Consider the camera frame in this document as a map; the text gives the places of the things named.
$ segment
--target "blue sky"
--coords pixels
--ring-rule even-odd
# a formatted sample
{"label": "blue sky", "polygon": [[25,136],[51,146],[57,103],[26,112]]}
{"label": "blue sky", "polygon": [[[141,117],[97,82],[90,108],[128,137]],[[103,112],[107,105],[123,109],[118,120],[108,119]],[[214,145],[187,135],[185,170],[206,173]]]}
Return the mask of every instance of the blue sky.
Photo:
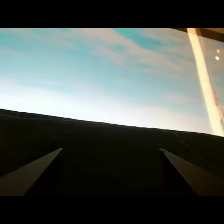
{"label": "blue sky", "polygon": [[[222,100],[223,45],[204,39]],[[189,38],[173,29],[0,29],[0,107],[211,133]]]}

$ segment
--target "dark ground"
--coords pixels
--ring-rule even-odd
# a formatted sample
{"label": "dark ground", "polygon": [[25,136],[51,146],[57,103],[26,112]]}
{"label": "dark ground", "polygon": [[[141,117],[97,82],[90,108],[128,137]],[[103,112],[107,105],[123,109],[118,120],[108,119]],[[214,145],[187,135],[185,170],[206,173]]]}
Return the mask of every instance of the dark ground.
{"label": "dark ground", "polygon": [[[45,172],[40,178],[39,188],[44,179],[62,180],[63,172],[73,175],[78,170],[75,184],[82,191],[77,194],[86,194],[88,185],[95,186],[96,181],[104,187],[93,187],[93,195],[104,195],[105,186],[111,189],[111,194],[116,194],[116,187],[111,185],[116,181],[124,190],[121,194],[128,194],[125,184],[132,193],[140,189],[145,194],[150,185],[151,192],[157,194],[163,188],[164,175],[158,166],[160,147],[224,179],[224,138],[221,137],[0,110],[0,176],[63,148],[48,174]],[[55,170],[60,167],[57,176],[50,174],[52,167]],[[100,173],[100,176],[94,176],[94,173]],[[71,180],[60,181],[55,190],[52,190],[52,181],[48,181],[51,190],[46,190],[46,194],[61,192],[62,188],[71,193],[72,189],[68,187],[68,184],[74,184],[69,182]]]}

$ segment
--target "screen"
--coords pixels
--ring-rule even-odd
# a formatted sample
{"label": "screen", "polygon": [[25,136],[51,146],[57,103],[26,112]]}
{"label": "screen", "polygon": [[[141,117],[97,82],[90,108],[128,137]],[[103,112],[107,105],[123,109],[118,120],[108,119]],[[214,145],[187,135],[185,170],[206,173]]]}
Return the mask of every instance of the screen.
{"label": "screen", "polygon": [[[222,105],[224,44],[198,38]],[[2,109],[212,134],[188,33],[2,28],[0,59]]]}

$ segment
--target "dark foreground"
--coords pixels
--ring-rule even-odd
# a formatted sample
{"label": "dark foreground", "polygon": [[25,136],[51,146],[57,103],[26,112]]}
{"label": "dark foreground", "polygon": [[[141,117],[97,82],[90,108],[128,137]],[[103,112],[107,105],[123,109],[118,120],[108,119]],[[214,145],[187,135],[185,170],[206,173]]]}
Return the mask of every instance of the dark foreground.
{"label": "dark foreground", "polygon": [[194,195],[160,147],[224,179],[221,137],[7,110],[0,122],[0,176],[63,148],[27,195]]}

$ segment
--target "glowing beam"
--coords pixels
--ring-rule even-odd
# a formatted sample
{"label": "glowing beam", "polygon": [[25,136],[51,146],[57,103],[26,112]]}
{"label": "glowing beam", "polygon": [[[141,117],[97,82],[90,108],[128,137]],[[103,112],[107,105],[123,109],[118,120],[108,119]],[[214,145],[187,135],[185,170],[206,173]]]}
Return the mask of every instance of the glowing beam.
{"label": "glowing beam", "polygon": [[221,125],[221,118],[219,117],[218,109],[215,104],[215,99],[213,96],[204,55],[196,33],[196,29],[188,28],[187,31],[196,61],[199,81],[201,84],[202,93],[208,111],[212,132],[214,135],[224,136],[224,132]]}

